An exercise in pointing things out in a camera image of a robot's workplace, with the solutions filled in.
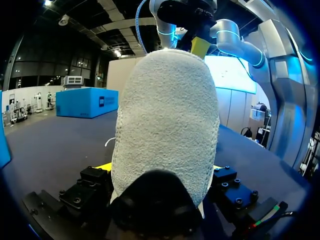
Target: ceiling light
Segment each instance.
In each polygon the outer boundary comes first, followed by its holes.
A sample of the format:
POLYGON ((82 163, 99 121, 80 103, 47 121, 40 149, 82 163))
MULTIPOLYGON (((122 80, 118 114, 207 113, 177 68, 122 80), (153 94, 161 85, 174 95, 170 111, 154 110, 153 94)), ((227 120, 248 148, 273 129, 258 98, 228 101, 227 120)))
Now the ceiling light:
POLYGON ((118 50, 115 50, 114 53, 116 54, 116 56, 117 56, 118 58, 121 57, 121 53, 120 53, 118 50))
POLYGON ((50 5, 51 5, 51 1, 49 1, 49 0, 45 0, 45 1, 44 1, 44 5, 46 5, 46 6, 50 6, 50 5))

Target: black cable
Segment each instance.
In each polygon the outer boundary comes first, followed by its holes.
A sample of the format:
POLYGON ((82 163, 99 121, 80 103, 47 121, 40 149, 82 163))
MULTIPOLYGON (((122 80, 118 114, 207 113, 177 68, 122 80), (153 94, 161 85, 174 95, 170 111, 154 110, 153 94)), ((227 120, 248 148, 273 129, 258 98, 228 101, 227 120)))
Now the black cable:
POLYGON ((236 58, 237 58, 237 59, 239 60, 239 62, 241 63, 242 67, 244 68, 246 74, 248 74, 249 78, 250 78, 252 81, 256 82, 255 80, 253 80, 253 78, 251 77, 250 73, 247 71, 244 63, 239 59, 239 57, 236 57, 236 58))
POLYGON ((242 135, 243 130, 245 130, 245 129, 249 129, 249 127, 246 126, 246 127, 242 128, 241 133, 240 133, 241 135, 242 135))

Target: robotic arm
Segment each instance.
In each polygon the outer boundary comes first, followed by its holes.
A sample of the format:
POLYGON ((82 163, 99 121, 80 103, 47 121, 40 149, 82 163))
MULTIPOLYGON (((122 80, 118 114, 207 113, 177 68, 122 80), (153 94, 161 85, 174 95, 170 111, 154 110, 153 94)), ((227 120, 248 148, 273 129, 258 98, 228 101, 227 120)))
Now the robotic arm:
MULTIPOLYGON (((193 21, 190 20, 190 17, 188 19, 188 14, 183 12, 201 10, 205 12, 204 15, 213 17, 217 11, 217 0, 150 0, 149 9, 156 20, 161 45, 164 48, 175 48, 177 41, 182 39, 189 30, 176 28, 176 26, 185 22, 189 22, 187 25, 190 26, 193 21), (163 13, 166 10, 168 11, 167 16, 158 14, 159 11, 163 13)), ((264 53, 253 44, 241 40, 238 25, 231 20, 220 19, 216 21, 216 24, 211 26, 208 37, 216 38, 216 47, 221 52, 243 58, 255 68, 260 68, 265 63, 264 53)), ((199 57, 205 56, 206 50, 208 48, 204 48, 204 53, 199 57)))

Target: bolt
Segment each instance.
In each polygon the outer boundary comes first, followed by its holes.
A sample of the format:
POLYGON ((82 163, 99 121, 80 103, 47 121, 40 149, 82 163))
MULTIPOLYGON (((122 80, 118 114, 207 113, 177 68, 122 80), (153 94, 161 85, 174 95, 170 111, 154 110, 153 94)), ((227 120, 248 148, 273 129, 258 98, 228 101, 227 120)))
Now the bolt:
POLYGON ((79 203, 81 202, 81 198, 80 198, 80 197, 76 197, 76 198, 73 200, 73 202, 74 202, 75 204, 79 204, 79 203))
POLYGON ((253 190, 250 195, 251 201, 257 201, 258 197, 259 192, 257 190, 253 190))
POLYGON ((38 215, 38 210, 37 209, 32 209, 30 213, 34 214, 34 215, 38 215))
POLYGON ((233 180, 233 181, 234 181, 234 183, 235 183, 235 184, 240 185, 240 182, 241 182, 241 181, 240 181, 240 179, 239 179, 239 178, 236 178, 236 179, 235 179, 235 180, 233 180))
POLYGON ((241 208, 242 203, 243 203, 242 198, 238 197, 238 198, 235 199, 235 206, 236 206, 237 209, 241 208))
POLYGON ((222 186, 224 189, 226 189, 226 188, 229 186, 229 184, 228 184, 227 182, 224 182, 224 183, 221 183, 221 186, 222 186))
POLYGON ((60 196, 63 196, 63 195, 65 195, 65 193, 66 193, 65 190, 61 190, 61 191, 59 192, 59 195, 60 195, 60 196))

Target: towel-wrapped object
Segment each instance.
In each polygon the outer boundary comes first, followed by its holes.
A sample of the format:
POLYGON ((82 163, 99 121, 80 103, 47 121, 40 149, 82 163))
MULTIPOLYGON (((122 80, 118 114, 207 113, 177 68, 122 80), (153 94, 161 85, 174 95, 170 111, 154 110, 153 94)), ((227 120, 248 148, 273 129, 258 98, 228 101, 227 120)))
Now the towel-wrapped object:
POLYGON ((212 181, 219 124, 215 84, 202 59, 175 49, 148 54, 119 103, 111 172, 116 194, 147 171, 168 170, 198 206, 212 181))

